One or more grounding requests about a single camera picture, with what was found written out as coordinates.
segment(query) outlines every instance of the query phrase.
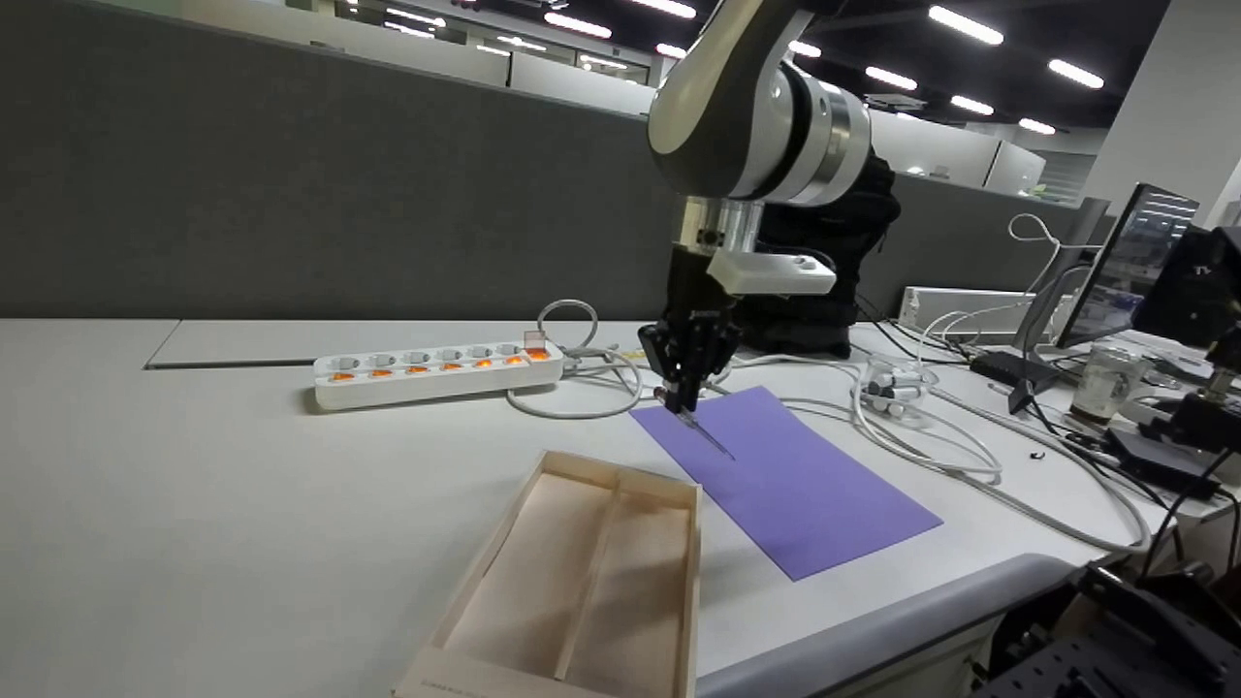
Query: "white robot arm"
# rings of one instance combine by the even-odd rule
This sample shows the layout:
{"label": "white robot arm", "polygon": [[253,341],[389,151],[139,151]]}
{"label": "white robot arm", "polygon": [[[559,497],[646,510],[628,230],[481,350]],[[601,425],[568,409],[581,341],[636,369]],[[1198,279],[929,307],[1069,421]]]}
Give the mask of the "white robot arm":
{"label": "white robot arm", "polygon": [[653,104],[656,161],[686,192],[668,314],[640,328],[668,409],[730,364],[738,298],[835,289],[821,258],[757,252],[762,200],[828,204],[871,159],[863,104],[782,60],[809,18],[815,0],[722,0]]}
{"label": "white robot arm", "polygon": [[722,0],[653,108],[668,179],[722,200],[839,200],[870,159],[855,95],[782,60],[806,0]]}

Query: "black cable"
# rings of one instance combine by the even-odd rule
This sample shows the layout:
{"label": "black cable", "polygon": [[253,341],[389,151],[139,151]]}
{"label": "black cable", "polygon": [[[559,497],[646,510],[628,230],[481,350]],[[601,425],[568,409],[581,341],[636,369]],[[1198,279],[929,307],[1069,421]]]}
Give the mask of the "black cable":
{"label": "black cable", "polygon": [[1042,430],[1051,430],[1051,433],[1064,440],[1064,433],[1060,433],[1056,421],[1046,418],[1042,402],[1036,399],[1036,386],[1031,386],[1029,378],[1022,378],[1018,386],[1022,386],[1022,394],[1029,394],[1029,408],[1031,408],[1036,418],[1042,421]]}
{"label": "black cable", "polygon": [[1225,499],[1232,499],[1232,535],[1229,535],[1229,570],[1237,565],[1237,535],[1241,535],[1241,499],[1229,488],[1219,488]]}
{"label": "black cable", "polygon": [[899,343],[885,320],[871,320],[903,358],[924,362],[924,364],[968,364],[968,362],[940,362],[940,358],[919,358],[908,343]]}
{"label": "black cable", "polygon": [[[1232,456],[1232,449],[1225,449],[1223,456],[1212,456],[1210,469],[1203,471],[1203,479],[1210,479],[1212,469],[1223,469],[1229,456]],[[1150,562],[1154,562],[1154,555],[1159,555],[1163,532],[1172,528],[1175,510],[1180,510],[1186,499],[1190,499],[1190,493],[1180,493],[1180,497],[1172,499],[1159,532],[1150,535],[1150,549],[1146,549],[1146,558],[1139,562],[1139,574],[1145,574],[1145,577],[1150,574]]]}
{"label": "black cable", "polygon": [[960,362],[968,362],[960,341],[945,337],[943,343],[952,350]]}

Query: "electrical cable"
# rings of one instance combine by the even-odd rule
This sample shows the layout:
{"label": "electrical cable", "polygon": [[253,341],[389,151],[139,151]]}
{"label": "electrical cable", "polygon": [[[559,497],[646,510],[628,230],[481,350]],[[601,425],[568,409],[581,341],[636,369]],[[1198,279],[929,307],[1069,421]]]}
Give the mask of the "electrical cable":
{"label": "electrical cable", "polygon": [[885,320],[871,320],[871,327],[877,327],[903,358],[910,358],[910,362],[924,362],[924,364],[968,364],[968,362],[919,358],[919,354],[910,354],[903,341],[896,341]]}
{"label": "electrical cable", "polygon": [[[1232,449],[1225,449],[1223,456],[1212,456],[1210,469],[1203,469],[1203,479],[1210,479],[1212,469],[1223,469],[1229,456],[1232,456]],[[1154,539],[1150,539],[1150,549],[1146,549],[1146,558],[1139,562],[1139,574],[1145,574],[1145,577],[1150,574],[1150,562],[1154,562],[1154,555],[1159,555],[1163,532],[1172,528],[1175,510],[1180,510],[1186,499],[1190,499],[1190,493],[1180,493],[1180,497],[1172,499],[1168,515],[1159,519]]]}
{"label": "electrical cable", "polygon": [[945,314],[929,316],[919,337],[924,337],[928,343],[943,343],[943,341],[933,337],[933,328],[940,328],[943,320],[960,316],[960,314],[967,314],[967,310],[945,310]]}
{"label": "electrical cable", "polygon": [[[1139,488],[1154,508],[1168,510],[1168,499],[1163,499],[1150,483],[1145,483],[1139,475],[1132,475],[1132,471],[1100,461],[1096,453],[1073,446],[1069,437],[1064,437],[1036,394],[1029,399],[1029,408],[1036,409],[1036,418],[1042,421],[1042,430],[1046,430],[1056,440],[1064,440],[1065,449],[1073,449],[1073,453],[1082,456],[1082,465],[1089,465],[1089,469],[1100,471],[1100,475],[1122,475],[1122,479],[1128,479],[1128,483]],[[1172,544],[1175,544],[1175,558],[1183,562],[1183,558],[1186,558],[1186,544],[1180,539],[1180,532],[1172,532],[1172,535],[1175,535],[1175,539],[1172,539]]]}
{"label": "electrical cable", "polygon": [[[563,341],[556,341],[549,328],[547,328],[547,316],[549,316],[556,310],[566,310],[566,307],[581,310],[585,320],[589,320],[589,328],[585,328],[585,337],[581,337],[579,343],[563,343]],[[549,343],[566,358],[566,377],[563,377],[563,378],[581,378],[581,382],[585,382],[585,377],[593,377],[593,371],[585,371],[581,364],[585,364],[585,362],[601,362],[601,369],[615,377],[615,382],[609,382],[609,386],[621,386],[628,399],[615,402],[615,408],[601,408],[601,409],[547,409],[547,408],[528,402],[528,394],[534,394],[534,391],[504,391],[504,399],[508,399],[517,409],[534,415],[534,418],[585,421],[585,418],[628,415],[632,408],[640,408],[640,402],[646,399],[646,394],[642,394],[642,371],[640,371],[640,364],[632,364],[615,343],[612,343],[612,350],[593,350],[593,337],[598,337],[598,327],[601,327],[601,320],[598,320],[598,310],[593,310],[585,298],[556,298],[556,303],[547,303],[547,307],[539,310],[534,327],[539,327],[543,341],[549,341]]]}
{"label": "electrical cable", "polygon": [[967,399],[952,399],[952,394],[945,394],[945,391],[940,391],[940,386],[929,386],[929,394],[943,399],[943,402],[952,402],[952,408],[960,408],[960,409],[968,409],[968,415],[977,415],[977,418],[986,418],[986,421],[995,421],[995,425],[1005,425],[1005,430],[1011,430],[1011,433],[1018,433],[1018,437],[1031,437],[1031,440],[1064,453],[1065,461],[1073,461],[1113,505],[1123,508],[1123,515],[1132,519],[1136,539],[1132,539],[1132,544],[1113,544],[1113,539],[1079,532],[1079,528],[1069,528],[1069,522],[1064,522],[1064,519],[1056,519],[1056,515],[1046,515],[1046,510],[1016,499],[1016,497],[1009,497],[1005,488],[986,488],[982,479],[968,479],[968,475],[960,475],[960,479],[968,479],[973,488],[995,497],[1000,505],[1009,505],[1009,508],[1016,508],[1016,510],[1022,510],[1022,515],[1031,515],[1031,519],[1039,519],[1039,522],[1046,522],[1046,528],[1056,528],[1056,532],[1064,532],[1064,535],[1069,535],[1069,539],[1082,539],[1082,544],[1089,544],[1089,545],[1122,549],[1122,555],[1139,555],[1139,549],[1146,549],[1150,532],[1146,532],[1145,515],[1136,510],[1136,505],[1132,505],[1123,493],[1117,493],[1100,471],[1095,471],[1095,469],[1089,469],[1073,449],[1065,449],[1060,437],[1029,433],[1029,430],[1018,430],[1018,425],[990,415],[986,408],[973,408],[973,402],[967,402]]}
{"label": "electrical cable", "polygon": [[[881,449],[888,449],[888,453],[896,453],[896,456],[903,456],[910,465],[943,469],[943,471],[952,471],[952,475],[968,471],[968,475],[986,475],[990,483],[1000,479],[1000,469],[1005,469],[1000,456],[990,446],[982,446],[968,430],[960,430],[960,425],[952,425],[952,421],[945,421],[945,418],[940,418],[929,409],[910,408],[910,399],[899,399],[899,408],[885,409],[885,418],[881,418],[881,409],[871,409],[870,399],[863,399],[863,382],[870,382],[870,377],[852,371],[850,421],[852,421],[855,433],[863,433],[870,440],[877,440]],[[919,415],[924,421],[940,421],[940,425],[960,433],[967,446],[952,440],[952,437],[929,433],[928,425],[899,421],[903,409]],[[960,453],[968,453],[977,461],[960,465],[960,461],[929,456],[916,440],[899,437],[890,425],[908,425],[919,437],[945,440],[945,446],[952,446],[952,449],[960,449]]]}
{"label": "electrical cable", "polygon": [[826,402],[826,399],[806,399],[806,394],[778,394],[778,402],[787,409],[802,409],[802,415],[821,415],[821,418],[835,418],[835,421],[850,421],[850,408],[840,402]]}
{"label": "electrical cable", "polygon": [[1039,274],[1029,284],[1029,289],[1042,287],[1042,279],[1051,274],[1051,269],[1060,262],[1060,256],[1064,256],[1065,248],[1089,248],[1089,252],[1096,252],[1096,244],[1064,244],[1039,214],[1016,214],[1016,216],[1009,216],[1009,240],[1016,240],[1016,244],[1051,244],[1046,262],[1042,262]]}
{"label": "electrical cable", "polygon": [[762,354],[762,358],[738,358],[722,371],[722,378],[730,378],[730,371],[746,371],[746,369],[835,369],[835,371],[855,377],[855,369],[839,358]]}
{"label": "electrical cable", "polygon": [[1009,307],[982,307],[982,310],[956,314],[956,316],[949,316],[949,320],[940,328],[940,337],[943,337],[943,343],[945,343],[949,328],[956,328],[960,320],[977,320],[977,316],[986,316],[986,314],[1005,314],[1005,310],[1011,310],[1011,303],[1009,303]]}
{"label": "electrical cable", "polygon": [[908,328],[908,327],[899,327],[899,320],[890,320],[890,328],[896,328],[899,337],[908,337],[908,341],[919,341],[919,343],[929,343],[929,350],[945,350],[945,354],[956,354],[960,362],[968,362],[967,343],[952,341],[952,337],[933,341],[933,337],[916,333],[916,328]]}

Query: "desk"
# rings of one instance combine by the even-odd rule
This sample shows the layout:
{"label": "desk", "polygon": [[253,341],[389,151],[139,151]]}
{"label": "desk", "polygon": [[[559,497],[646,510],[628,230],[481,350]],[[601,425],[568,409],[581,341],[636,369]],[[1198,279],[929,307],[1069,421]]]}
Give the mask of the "desk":
{"label": "desk", "polygon": [[[680,465],[632,418],[543,421],[504,399],[314,415],[310,369],[143,364],[519,328],[528,320],[0,320],[0,694],[389,694],[543,449]],[[731,371],[730,386],[746,382],[826,399],[850,386],[835,369]],[[1036,461],[1018,433],[945,415],[1005,453],[1009,493],[1132,539],[1069,461]],[[809,425],[943,528],[787,581],[706,499],[702,694],[840,685],[1100,558],[850,425]]]}
{"label": "desk", "polygon": [[[1136,350],[1136,354],[1146,354],[1146,358],[1203,362],[1203,350],[1186,350],[1186,343],[1175,343],[1175,341],[1163,341],[1163,337],[1150,337],[1150,333],[1132,333],[1132,328],[1110,337],[1105,343],[1123,343],[1123,350]],[[1009,415],[1009,391],[1011,391],[1009,382],[995,382],[995,378],[973,377],[973,371],[956,371],[952,378],[940,382],[940,391],[956,399],[956,402],[968,402],[977,409],[990,409],[990,418],[995,418],[995,421],[1005,421],[1005,425],[1011,425],[1018,433],[1046,437],[1046,425],[1036,415]],[[1065,421],[1069,418],[1069,402],[1073,402],[1073,391],[1065,382],[1056,382],[1056,386],[1046,386],[1039,394],[1039,408],[1046,409],[1051,421]],[[1219,475],[1219,483],[1229,497],[1241,497],[1237,479]],[[1139,493],[1136,483],[1122,479],[1122,488],[1128,493],[1128,499],[1145,499],[1146,493],[1154,493],[1163,505],[1180,499],[1180,493],[1168,493],[1159,483],[1146,483],[1146,493]],[[1229,497],[1183,499],[1180,510],[1175,510],[1183,558],[1186,562],[1210,562],[1212,574],[1229,570],[1232,515],[1241,515],[1241,510],[1232,510]],[[1163,558],[1154,558],[1150,570],[1183,570],[1183,558],[1172,558],[1175,545],[1163,544],[1159,549],[1163,549]]]}

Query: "purple sheet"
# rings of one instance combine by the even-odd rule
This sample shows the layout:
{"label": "purple sheet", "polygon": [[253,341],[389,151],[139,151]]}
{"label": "purple sheet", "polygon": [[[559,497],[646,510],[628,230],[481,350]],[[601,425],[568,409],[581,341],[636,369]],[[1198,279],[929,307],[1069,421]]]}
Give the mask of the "purple sheet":
{"label": "purple sheet", "polygon": [[694,418],[738,461],[680,415],[636,409],[636,421],[791,581],[940,528],[940,515],[821,440],[762,386],[711,399]]}

